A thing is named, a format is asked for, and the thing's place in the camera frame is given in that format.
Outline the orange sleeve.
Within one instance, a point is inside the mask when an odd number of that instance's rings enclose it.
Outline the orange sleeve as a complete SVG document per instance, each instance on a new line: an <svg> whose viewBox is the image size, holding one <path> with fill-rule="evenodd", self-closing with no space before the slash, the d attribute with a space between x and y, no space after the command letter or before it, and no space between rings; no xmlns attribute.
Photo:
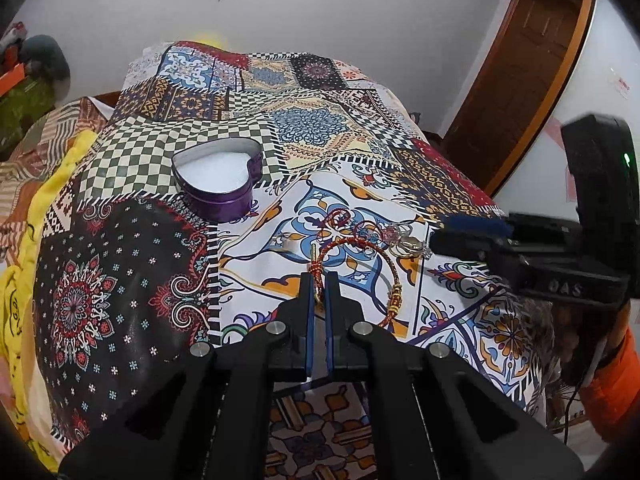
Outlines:
<svg viewBox="0 0 640 480"><path fill-rule="evenodd" d="M596 433L608 444L622 442L639 426L639 356L629 327L631 304L617 315L605 357L580 400Z"/></svg>

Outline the brown wooden door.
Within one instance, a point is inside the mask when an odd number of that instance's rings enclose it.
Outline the brown wooden door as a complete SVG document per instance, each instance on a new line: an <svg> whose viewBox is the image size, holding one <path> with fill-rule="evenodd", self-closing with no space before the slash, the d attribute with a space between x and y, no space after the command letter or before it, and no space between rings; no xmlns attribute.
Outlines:
<svg viewBox="0 0 640 480"><path fill-rule="evenodd" d="M486 194L501 188L570 76L596 0L510 0L444 137L448 160Z"/></svg>

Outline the patchwork patterned bedspread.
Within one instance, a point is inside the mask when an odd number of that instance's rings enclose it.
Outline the patchwork patterned bedspread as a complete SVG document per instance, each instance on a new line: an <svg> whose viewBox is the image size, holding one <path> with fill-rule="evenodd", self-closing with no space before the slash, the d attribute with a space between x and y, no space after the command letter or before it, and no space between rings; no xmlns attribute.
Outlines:
<svg viewBox="0 0 640 480"><path fill-rule="evenodd" d="M518 300L477 263L413 248L453 214L496 218L498 206L356 67L189 41L148 49L96 134L44 217L32 296L50 435L66 454L189 344L230 346L271 321L314 258L368 321L448 344L546 414ZM262 178L244 217L215 223L186 204L171 157L229 138L262 144Z"/></svg>

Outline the purple heart-shaped tin box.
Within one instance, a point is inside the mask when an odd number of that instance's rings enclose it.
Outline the purple heart-shaped tin box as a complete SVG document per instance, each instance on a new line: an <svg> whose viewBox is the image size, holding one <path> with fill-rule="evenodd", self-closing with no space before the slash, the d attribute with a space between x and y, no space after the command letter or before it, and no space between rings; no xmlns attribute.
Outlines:
<svg viewBox="0 0 640 480"><path fill-rule="evenodd" d="M204 220L227 223L250 211L262 178L262 144L247 138L206 141L171 157L171 170L186 204Z"/></svg>

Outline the yellow blanket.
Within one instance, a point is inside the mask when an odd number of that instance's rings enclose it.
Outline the yellow blanket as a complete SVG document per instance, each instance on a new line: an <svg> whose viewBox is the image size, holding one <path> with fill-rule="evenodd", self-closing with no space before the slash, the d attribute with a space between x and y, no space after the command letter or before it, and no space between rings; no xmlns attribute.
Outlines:
<svg viewBox="0 0 640 480"><path fill-rule="evenodd" d="M58 169L40 185L29 203L26 230L18 244L16 263L1 273L1 413L29 456L47 472L57 472L68 450L50 435L47 389L35 356L32 296L44 217L98 135L84 130L76 136Z"/></svg>

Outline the striped brown cloth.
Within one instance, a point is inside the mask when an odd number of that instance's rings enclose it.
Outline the striped brown cloth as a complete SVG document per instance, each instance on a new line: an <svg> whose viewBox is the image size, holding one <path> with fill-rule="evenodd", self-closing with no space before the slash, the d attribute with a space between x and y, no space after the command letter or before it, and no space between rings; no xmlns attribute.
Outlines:
<svg viewBox="0 0 640 480"><path fill-rule="evenodd" d="M93 98L81 98L38 119L6 162L1 164L1 265L10 266L27 228L32 198L86 129L100 132L113 109Z"/></svg>

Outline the green patterned storage box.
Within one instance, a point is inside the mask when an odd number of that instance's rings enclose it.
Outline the green patterned storage box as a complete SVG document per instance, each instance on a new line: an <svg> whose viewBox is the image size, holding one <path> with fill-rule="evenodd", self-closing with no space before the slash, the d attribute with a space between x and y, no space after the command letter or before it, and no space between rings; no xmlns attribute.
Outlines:
<svg viewBox="0 0 640 480"><path fill-rule="evenodd" d="M1 159L7 160L28 129L55 104L49 81L27 77L6 92L0 106Z"/></svg>

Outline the orange box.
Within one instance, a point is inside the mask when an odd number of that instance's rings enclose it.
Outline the orange box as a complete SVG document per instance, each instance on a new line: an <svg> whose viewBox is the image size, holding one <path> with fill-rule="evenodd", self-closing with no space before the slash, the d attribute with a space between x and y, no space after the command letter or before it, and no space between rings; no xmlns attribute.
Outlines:
<svg viewBox="0 0 640 480"><path fill-rule="evenodd" d="M25 69L23 63L16 64L0 77L0 96L4 96L11 91L21 81L25 79Z"/></svg>

